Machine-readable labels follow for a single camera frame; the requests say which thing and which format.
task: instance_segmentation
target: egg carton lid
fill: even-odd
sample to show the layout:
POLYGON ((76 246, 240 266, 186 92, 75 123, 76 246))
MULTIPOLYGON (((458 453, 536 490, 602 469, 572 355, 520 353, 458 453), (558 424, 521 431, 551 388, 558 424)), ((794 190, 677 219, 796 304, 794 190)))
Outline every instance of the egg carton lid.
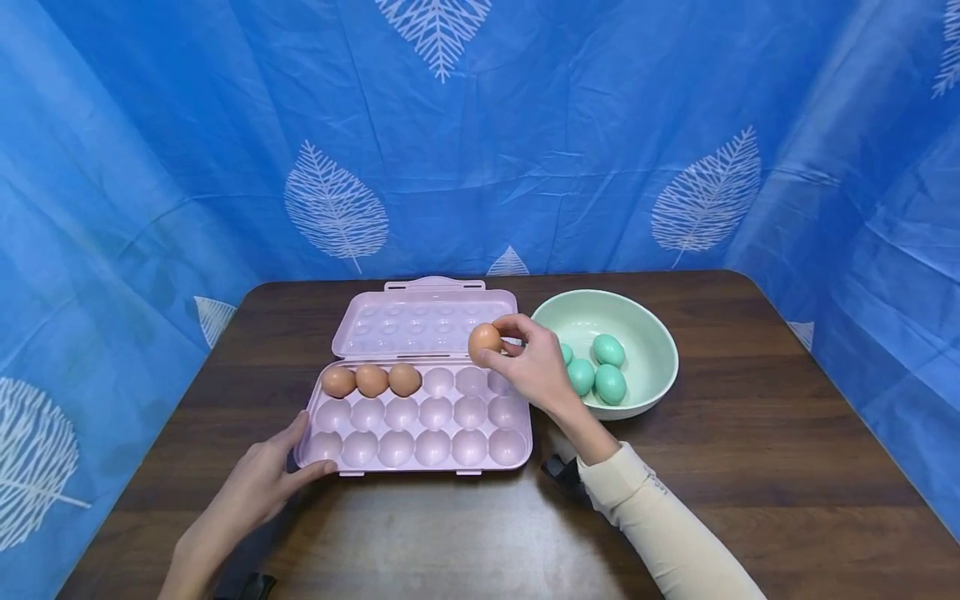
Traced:
POLYGON ((353 297, 333 336, 342 358, 467 356, 470 332, 516 312, 516 297, 479 279, 427 276, 388 281, 353 297))

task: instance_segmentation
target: egg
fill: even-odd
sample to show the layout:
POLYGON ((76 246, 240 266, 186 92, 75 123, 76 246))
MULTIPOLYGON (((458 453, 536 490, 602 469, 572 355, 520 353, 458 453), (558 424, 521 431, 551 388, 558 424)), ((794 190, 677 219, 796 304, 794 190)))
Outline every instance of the egg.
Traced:
POLYGON ((569 367, 570 361, 573 360, 573 348, 567 344, 560 344, 560 352, 564 355, 564 363, 569 367))
POLYGON ((570 377, 570 385, 578 396, 586 396, 593 387, 593 365, 589 360, 578 358, 570 361, 566 374, 570 377))
POLYGON ((356 377, 347 367, 330 367, 320 377, 320 389, 330 397, 347 397, 356 387, 356 377))
POLYGON ((489 348, 497 353, 502 348, 500 331, 489 323, 480 323, 470 332, 470 337, 467 340, 467 352, 470 355, 470 360, 474 363, 477 362, 477 354, 481 348, 489 348))
POLYGON ((593 378, 593 390, 604 403, 616 406, 627 395, 627 380, 614 365, 600 365, 593 378))
POLYGON ((357 367, 357 389, 366 397, 377 397, 387 391, 387 372, 376 365, 357 367))
POLYGON ((620 342, 606 333, 593 338, 593 356, 601 365, 613 365, 618 369, 623 366, 623 361, 627 358, 620 342))
POLYGON ((390 381, 390 389, 400 397, 412 396, 420 389, 422 382, 420 372, 406 363, 396 363, 390 367, 387 378, 390 381))

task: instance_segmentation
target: blue curtain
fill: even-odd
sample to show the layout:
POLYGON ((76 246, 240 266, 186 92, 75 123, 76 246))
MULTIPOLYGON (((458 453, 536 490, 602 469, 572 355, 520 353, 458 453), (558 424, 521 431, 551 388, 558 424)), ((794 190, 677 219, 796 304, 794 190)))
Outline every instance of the blue curtain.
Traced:
POLYGON ((7 0, 0 28, 3 597, 57 592, 278 279, 736 270, 960 534, 960 0, 7 0))

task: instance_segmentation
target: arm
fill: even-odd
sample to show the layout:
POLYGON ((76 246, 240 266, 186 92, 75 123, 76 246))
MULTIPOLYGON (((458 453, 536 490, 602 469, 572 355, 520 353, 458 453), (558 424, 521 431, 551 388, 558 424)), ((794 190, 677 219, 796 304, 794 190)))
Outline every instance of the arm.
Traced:
POLYGON ((286 472, 287 454, 306 431, 305 412, 270 440, 254 444, 177 542, 159 600, 210 598, 224 562, 250 532, 277 516, 294 493, 336 470, 320 461, 286 472))
POLYGON ((763 598, 736 558, 657 478, 627 444, 598 421, 570 387, 557 336, 524 315, 493 323, 526 348, 503 343, 508 356, 481 352, 550 417, 579 455, 593 507, 626 535, 667 600, 763 598))

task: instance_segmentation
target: left hand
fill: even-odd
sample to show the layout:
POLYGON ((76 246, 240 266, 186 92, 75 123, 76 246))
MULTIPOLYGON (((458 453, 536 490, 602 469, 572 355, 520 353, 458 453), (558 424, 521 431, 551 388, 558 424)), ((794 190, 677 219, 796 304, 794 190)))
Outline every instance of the left hand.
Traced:
POLYGON ((224 486, 185 537, 233 547, 254 529, 279 514, 290 497, 337 469, 333 461, 319 461, 286 472, 287 455, 300 443, 309 418, 300 412, 290 425, 266 442, 254 444, 230 473, 224 486))

